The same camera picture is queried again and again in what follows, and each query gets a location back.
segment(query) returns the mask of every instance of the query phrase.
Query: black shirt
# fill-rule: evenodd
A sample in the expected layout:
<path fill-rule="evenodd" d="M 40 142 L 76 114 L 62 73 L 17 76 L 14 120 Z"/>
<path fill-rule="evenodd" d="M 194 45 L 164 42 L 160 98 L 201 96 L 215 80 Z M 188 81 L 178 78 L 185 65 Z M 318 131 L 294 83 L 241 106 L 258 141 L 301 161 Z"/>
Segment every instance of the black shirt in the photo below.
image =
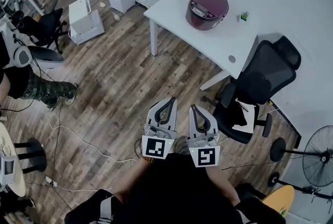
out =
<path fill-rule="evenodd" d="M 24 68 L 11 67 L 0 70 L 0 79 L 2 81 L 4 73 L 10 82 L 10 90 L 8 95 L 17 99 L 20 98 L 27 89 L 29 82 L 30 66 Z"/>
<path fill-rule="evenodd" d="M 106 191 L 98 193 L 103 196 L 100 200 L 111 196 Z M 98 193 L 69 212 L 65 224 L 98 220 Z M 239 212 L 209 180 L 206 170 L 196 168 L 190 155 L 179 154 L 154 161 L 125 205 L 112 198 L 111 213 L 114 215 L 111 224 L 243 223 Z"/>

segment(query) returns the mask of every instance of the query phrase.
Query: electric fan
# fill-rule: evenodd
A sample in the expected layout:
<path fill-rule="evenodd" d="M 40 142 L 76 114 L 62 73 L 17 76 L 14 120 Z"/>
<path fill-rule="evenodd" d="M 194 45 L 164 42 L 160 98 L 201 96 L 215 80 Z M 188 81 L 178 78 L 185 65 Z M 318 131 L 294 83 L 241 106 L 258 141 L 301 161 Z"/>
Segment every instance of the electric fan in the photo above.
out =
<path fill-rule="evenodd" d="M 316 187 L 325 187 L 333 183 L 333 126 L 325 126 L 317 130 L 306 145 L 304 152 L 286 150 L 286 141 L 278 138 L 271 148 L 271 160 L 280 161 L 284 153 L 303 155 L 303 172 L 308 182 Z M 268 186 L 277 183 L 289 185 L 279 180 L 279 173 L 274 172 L 268 179 Z M 332 195 L 318 193 L 317 188 L 293 187 L 303 193 L 314 194 L 320 198 L 333 199 Z"/>

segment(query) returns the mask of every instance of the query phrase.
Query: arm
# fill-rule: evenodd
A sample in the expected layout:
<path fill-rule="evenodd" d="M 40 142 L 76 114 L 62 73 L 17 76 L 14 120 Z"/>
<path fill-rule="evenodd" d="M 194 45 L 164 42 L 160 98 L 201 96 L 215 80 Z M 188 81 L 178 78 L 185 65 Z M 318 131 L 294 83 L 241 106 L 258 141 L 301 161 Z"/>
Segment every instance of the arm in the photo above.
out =
<path fill-rule="evenodd" d="M 114 187 L 112 188 L 112 194 L 124 204 L 127 201 L 127 198 L 138 180 L 142 175 L 148 170 L 151 166 L 151 163 L 145 161 L 143 158 L 140 158 L 135 165 L 130 168 L 126 174 L 121 177 Z"/>
<path fill-rule="evenodd" d="M 218 167 L 206 167 L 208 178 L 221 191 L 222 195 L 227 197 L 233 206 L 236 206 L 240 200 L 238 194 L 225 174 Z"/>
<path fill-rule="evenodd" d="M 0 79 L 1 74 L 3 74 L 3 78 L 0 83 L 0 105 L 4 102 L 10 90 L 9 79 L 7 78 L 6 74 L 3 73 L 3 71 L 0 72 Z"/>

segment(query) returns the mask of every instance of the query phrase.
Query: camouflage pants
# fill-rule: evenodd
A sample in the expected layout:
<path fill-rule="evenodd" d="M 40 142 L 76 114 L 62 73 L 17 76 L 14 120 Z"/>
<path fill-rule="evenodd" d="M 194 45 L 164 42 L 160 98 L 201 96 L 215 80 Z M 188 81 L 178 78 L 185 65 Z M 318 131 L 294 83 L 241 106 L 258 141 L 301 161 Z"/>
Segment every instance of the camouflage pants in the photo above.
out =
<path fill-rule="evenodd" d="M 75 92 L 76 86 L 74 84 L 44 80 L 30 69 L 28 87 L 21 96 L 21 99 L 42 101 L 51 108 L 57 103 L 59 97 L 72 99 Z"/>

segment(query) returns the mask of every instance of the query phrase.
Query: black chair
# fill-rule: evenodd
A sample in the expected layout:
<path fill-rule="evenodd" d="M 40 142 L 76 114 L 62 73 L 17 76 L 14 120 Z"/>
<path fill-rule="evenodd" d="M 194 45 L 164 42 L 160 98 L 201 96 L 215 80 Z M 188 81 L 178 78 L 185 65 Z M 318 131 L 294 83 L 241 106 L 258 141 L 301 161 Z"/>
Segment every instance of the black chair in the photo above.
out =
<path fill-rule="evenodd" d="M 217 103 L 205 96 L 201 99 L 215 106 L 213 116 L 217 120 L 219 130 L 226 136 L 245 144 L 250 141 L 253 134 L 232 128 L 235 124 L 239 125 L 239 117 L 244 118 L 235 99 L 254 105 L 254 126 L 264 126 L 262 135 L 268 137 L 272 116 L 267 114 L 266 120 L 258 120 L 259 105 L 268 102 L 276 92 L 295 80 L 300 63 L 299 52 L 285 36 L 274 44 L 262 41 L 245 71 L 238 79 L 231 78 L 223 92 L 216 95 Z"/>
<path fill-rule="evenodd" d="M 60 21 L 61 15 L 62 8 L 59 8 L 43 15 L 39 22 L 29 16 L 22 18 L 13 16 L 11 21 L 18 28 L 19 32 L 28 35 L 36 46 L 46 46 L 49 48 L 52 42 L 55 42 L 58 52 L 62 54 L 62 51 L 59 49 L 58 38 L 67 35 L 68 31 L 62 31 L 62 26 L 67 23 Z"/>

